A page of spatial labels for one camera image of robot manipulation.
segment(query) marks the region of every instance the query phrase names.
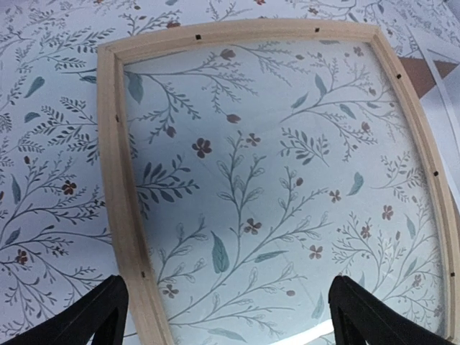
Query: flower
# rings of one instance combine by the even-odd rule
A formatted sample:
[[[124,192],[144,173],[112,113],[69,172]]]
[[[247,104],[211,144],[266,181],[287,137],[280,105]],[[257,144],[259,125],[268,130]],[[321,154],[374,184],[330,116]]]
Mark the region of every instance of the flower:
[[[170,21],[170,22],[168,22],[168,23],[166,24],[166,27],[167,27],[168,29],[171,29],[172,27],[179,27],[179,26],[180,26],[180,23],[179,23],[179,22],[175,22],[174,20],[172,20],[172,21]]]
[[[366,226],[362,227],[361,236],[362,236],[363,239],[370,238],[370,236],[371,236],[371,234],[369,232],[370,229],[371,229],[371,227],[369,225],[366,225]]]
[[[249,133],[249,138],[246,139],[246,142],[252,146],[257,146],[257,143],[260,142],[260,138],[256,138],[256,134],[254,133]]]
[[[173,284],[167,284],[166,289],[163,290],[163,295],[167,295],[169,298],[174,298],[174,295],[178,293],[178,289],[173,289]]]
[[[366,133],[369,133],[371,131],[371,127],[370,125],[366,122],[366,121],[363,121],[362,124],[361,124],[361,128],[363,131],[365,131]]]
[[[323,251],[323,246],[319,246],[317,249],[315,247],[315,245],[312,245],[310,247],[310,250],[313,252],[310,254],[310,259],[320,259],[321,258],[321,252]]]
[[[62,186],[62,189],[64,190],[64,195],[72,195],[73,194],[73,190],[77,188],[77,185],[73,182],[70,182],[69,180],[66,180],[65,181],[65,184]]]
[[[247,234],[251,232],[251,234],[257,235],[259,233],[259,229],[262,228],[262,223],[257,222],[256,224],[254,224],[253,218],[249,218],[247,220],[247,223],[249,225],[244,228],[244,232],[246,232]]]
[[[209,140],[205,140],[203,138],[199,138],[196,141],[196,144],[192,145],[192,149],[196,152],[196,155],[200,158],[204,158],[205,154],[211,153],[213,150],[209,147],[211,142]]]
[[[418,288],[422,282],[422,275],[415,275],[414,281],[412,283],[413,288]]]
[[[390,220],[393,216],[393,207],[392,206],[383,206],[382,218]]]
[[[336,190],[335,193],[332,190],[329,192],[329,195],[332,197],[333,203],[341,200],[341,196],[339,194],[340,194],[339,190]]]
[[[242,118],[236,114],[229,114],[227,115],[227,121],[231,124],[237,124]]]
[[[235,56],[235,52],[231,49],[224,49],[221,51],[221,58],[223,58],[224,60],[230,61]]]
[[[358,56],[364,56],[364,53],[361,50],[361,47],[353,47],[353,51]]]
[[[27,262],[27,253],[25,250],[18,249],[17,250],[17,257],[16,257],[16,262],[20,265],[25,265]]]

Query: green leaf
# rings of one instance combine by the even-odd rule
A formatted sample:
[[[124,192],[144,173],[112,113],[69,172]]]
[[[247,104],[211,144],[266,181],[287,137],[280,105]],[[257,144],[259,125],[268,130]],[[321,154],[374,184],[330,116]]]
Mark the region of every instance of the green leaf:
[[[321,77],[318,74],[316,74],[316,76],[315,76],[315,84],[316,84],[316,87],[319,90],[319,93],[321,94],[321,97],[326,95],[326,93],[328,91],[326,90],[326,87],[324,86],[323,79],[321,79]]]
[[[294,102],[294,104],[292,106],[290,106],[292,109],[296,109],[298,108],[299,106],[301,106],[305,100],[307,99],[307,96],[308,96],[308,92],[303,95],[302,97],[299,97],[297,101]]]
[[[14,241],[16,241],[20,234],[21,234],[21,228],[14,230],[12,233],[10,233],[8,239],[5,241],[5,245],[8,246]]]
[[[409,216],[406,214],[405,215],[406,219],[407,219],[407,226],[408,226],[408,230],[409,230],[409,235],[410,235],[410,238],[411,239],[414,239],[415,237],[415,234],[417,233],[417,231],[415,230],[415,225],[414,223],[410,220]]]
[[[355,119],[355,120],[357,119],[357,117],[353,114],[353,111],[351,111],[351,109],[345,104],[340,105],[340,110],[342,110],[345,114],[350,116],[352,119]]]
[[[214,238],[214,247],[212,251],[214,272],[223,273],[228,270],[230,261],[227,251],[225,250],[222,240],[211,231]]]
[[[278,255],[280,255],[282,253],[286,253],[286,252],[287,252],[287,250],[277,250],[276,252],[259,254],[259,255],[257,255],[257,257],[254,260],[254,262],[258,263],[258,262],[262,262],[262,261],[265,261],[265,260],[268,260],[268,259],[273,259],[274,257],[277,257]]]
[[[315,318],[318,320],[324,312],[324,299],[323,299],[323,293],[319,295],[318,302],[316,303],[315,310],[311,313],[311,318]]]
[[[144,87],[142,86],[142,77],[135,73],[128,73],[128,91],[132,98],[141,104],[142,97],[144,97]]]
[[[37,117],[40,117],[40,114],[34,112],[27,113],[26,116],[24,116],[24,123],[26,124],[27,122],[36,119]]]
[[[348,196],[354,196],[359,192],[361,189],[362,185],[364,184],[364,178],[359,172],[356,172],[354,174],[354,183],[353,186],[351,187],[350,192],[347,194]]]
[[[19,184],[16,181],[16,178],[13,177],[13,183],[11,184],[11,189],[13,190],[13,199],[14,199],[14,204],[17,205],[21,201],[21,188],[19,187]]]
[[[228,329],[224,328],[213,328],[208,330],[209,334],[213,334],[215,336],[225,336],[226,338],[233,339],[233,340],[239,340],[239,341],[244,341],[247,343],[246,340],[242,336],[240,336],[238,333],[235,333],[233,331],[229,331]]]
[[[30,97],[36,90],[41,88],[43,84],[45,84],[45,79],[43,79],[42,77],[36,77],[24,98]]]
[[[404,278],[406,278],[408,275],[410,275],[410,273],[412,273],[416,264],[417,264],[417,258],[415,258],[414,261],[412,261],[412,263],[409,265],[408,270],[405,271]]]

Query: leaf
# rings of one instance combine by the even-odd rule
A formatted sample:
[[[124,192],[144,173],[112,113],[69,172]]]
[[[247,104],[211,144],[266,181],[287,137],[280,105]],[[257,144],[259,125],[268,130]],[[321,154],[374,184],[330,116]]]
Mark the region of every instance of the leaf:
[[[302,97],[299,97],[297,99],[297,101],[295,101],[294,104],[292,106],[290,106],[290,107],[292,109],[298,108],[299,106],[301,106],[305,102],[305,100],[307,99],[307,96],[308,96],[308,92],[305,95],[303,95]]]
[[[166,193],[164,190],[161,190],[160,189],[160,194],[161,194],[161,197],[163,199],[165,199],[167,202],[169,203],[173,203],[174,202],[174,199],[171,195],[169,195],[168,193]]]
[[[19,187],[16,178],[13,177],[13,183],[11,184],[11,189],[13,190],[13,199],[14,199],[14,204],[17,205],[21,201],[21,188]]]
[[[412,261],[412,263],[409,265],[409,268],[407,271],[405,271],[404,278],[406,278],[410,273],[414,270],[415,265],[417,264],[417,258]]]
[[[342,110],[345,114],[350,116],[352,119],[355,119],[355,120],[357,119],[357,117],[353,114],[353,111],[351,111],[351,109],[345,104],[340,105],[340,110]]]
[[[128,91],[132,98],[141,104],[142,97],[144,97],[144,87],[142,86],[142,77],[135,73],[128,73]]]
[[[417,231],[415,230],[415,225],[414,223],[410,220],[410,218],[408,217],[408,215],[406,214],[405,215],[406,219],[407,219],[407,226],[408,226],[408,230],[409,230],[409,235],[410,235],[410,238],[411,239],[414,239]]]
[[[37,117],[40,117],[40,114],[34,112],[27,113],[26,116],[24,116],[24,123],[26,124],[27,122],[36,119]]]
[[[10,233],[8,239],[5,241],[5,245],[8,246],[14,241],[16,241],[20,234],[21,234],[21,228],[14,230],[12,233]]]
[[[320,293],[318,302],[316,303],[315,310],[311,313],[311,318],[318,320],[324,312],[324,299],[323,293]]]
[[[225,250],[222,240],[211,231],[214,238],[214,247],[212,251],[214,272],[223,273],[228,270],[230,262],[227,251]]]
[[[286,253],[286,252],[287,252],[287,250],[277,250],[276,252],[269,252],[269,253],[259,254],[259,255],[257,255],[257,257],[254,260],[254,262],[258,263],[258,262],[262,262],[262,261],[265,261],[265,260],[268,260],[268,259],[273,259],[274,257],[277,257],[278,255],[280,255],[282,253]]]
[[[364,276],[364,272],[361,273],[361,279],[359,280],[358,284],[361,285],[362,288],[364,288],[364,284],[366,283],[366,277]]]
[[[339,41],[319,41],[319,42],[322,43],[323,45],[337,45],[340,43]]]
[[[371,102],[367,102],[366,105],[368,107],[370,107],[371,109],[377,109],[377,108],[380,108],[379,106],[376,106],[375,104],[371,103]]]
[[[321,94],[321,98],[323,98],[323,96],[326,95],[328,91],[326,90],[326,87],[324,86],[323,79],[321,79],[321,77],[318,74],[316,74],[315,76],[315,84],[319,90],[319,93]]]
[[[41,88],[43,84],[45,84],[45,79],[43,79],[42,77],[36,77],[24,98],[30,97],[36,90]]]
[[[359,192],[361,189],[362,185],[364,184],[364,178],[359,172],[356,172],[354,174],[354,183],[353,186],[351,187],[350,193],[348,193],[348,196],[354,196]]]
[[[245,343],[247,343],[247,341],[244,340],[244,338],[242,336],[240,336],[238,333],[235,333],[233,331],[229,331],[229,330],[224,329],[224,328],[209,329],[208,333],[213,334],[215,336],[225,336],[228,339],[240,340],[240,341],[244,341]]]

